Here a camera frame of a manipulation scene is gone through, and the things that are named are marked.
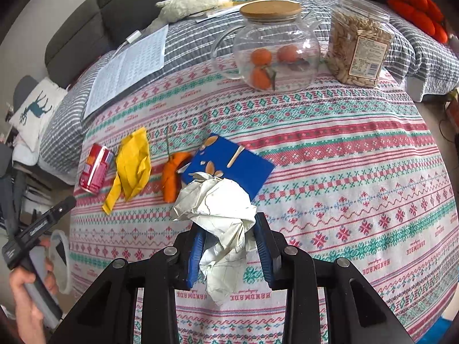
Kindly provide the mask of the person's left hand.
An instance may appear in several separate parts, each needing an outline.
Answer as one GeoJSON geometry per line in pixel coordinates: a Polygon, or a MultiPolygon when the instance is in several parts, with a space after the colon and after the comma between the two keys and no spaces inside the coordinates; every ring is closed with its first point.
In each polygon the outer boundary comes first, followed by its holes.
{"type": "Polygon", "coordinates": [[[33,273],[17,266],[9,274],[9,285],[15,300],[15,319],[21,340],[45,344],[44,316],[25,289],[25,285],[32,284],[35,279],[33,273]]]}

